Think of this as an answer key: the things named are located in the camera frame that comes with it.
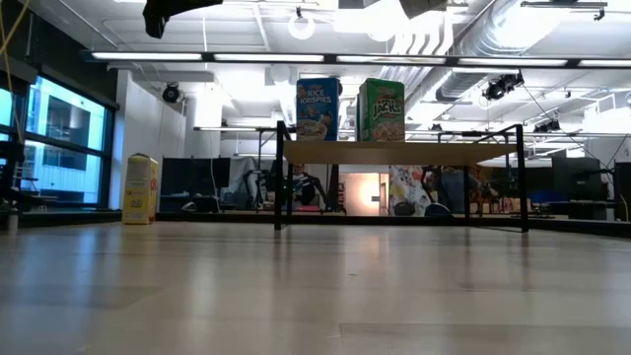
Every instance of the large window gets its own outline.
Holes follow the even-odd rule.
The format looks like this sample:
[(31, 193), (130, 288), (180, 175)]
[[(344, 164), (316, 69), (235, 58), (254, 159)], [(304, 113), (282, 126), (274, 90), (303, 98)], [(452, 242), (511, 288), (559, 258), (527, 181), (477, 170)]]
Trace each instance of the large window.
[(104, 106), (38, 78), (29, 96), (22, 190), (59, 203), (100, 203), (109, 116)]

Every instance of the yellow box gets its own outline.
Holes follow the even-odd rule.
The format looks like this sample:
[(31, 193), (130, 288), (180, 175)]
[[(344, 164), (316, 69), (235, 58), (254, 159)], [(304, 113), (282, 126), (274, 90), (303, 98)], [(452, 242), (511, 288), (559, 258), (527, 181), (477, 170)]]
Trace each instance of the yellow box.
[(143, 154), (127, 160), (125, 198), (122, 207), (124, 224), (151, 224), (156, 220), (158, 162)]

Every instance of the wooden floor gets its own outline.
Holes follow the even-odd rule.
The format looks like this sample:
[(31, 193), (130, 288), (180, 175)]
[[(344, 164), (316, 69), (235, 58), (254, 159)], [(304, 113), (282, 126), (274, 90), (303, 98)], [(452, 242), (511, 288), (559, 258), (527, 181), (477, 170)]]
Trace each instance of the wooden floor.
[(629, 354), (631, 244), (158, 223), (0, 237), (0, 354)]

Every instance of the cereal box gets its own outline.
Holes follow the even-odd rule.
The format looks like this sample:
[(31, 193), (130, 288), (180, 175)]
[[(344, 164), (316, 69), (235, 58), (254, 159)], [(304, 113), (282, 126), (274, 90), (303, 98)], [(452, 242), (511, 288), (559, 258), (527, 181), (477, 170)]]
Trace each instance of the cereal box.
[(405, 141), (405, 86), (368, 79), (360, 88), (361, 141)]
[(296, 135), (303, 141), (336, 141), (340, 84), (337, 78), (298, 81)]

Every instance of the shelf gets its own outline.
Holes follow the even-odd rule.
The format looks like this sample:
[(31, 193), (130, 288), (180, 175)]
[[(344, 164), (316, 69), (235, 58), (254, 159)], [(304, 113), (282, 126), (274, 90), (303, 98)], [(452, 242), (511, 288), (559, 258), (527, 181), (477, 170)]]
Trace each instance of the shelf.
[(465, 166), (517, 152), (516, 144), (285, 142), (292, 164)]

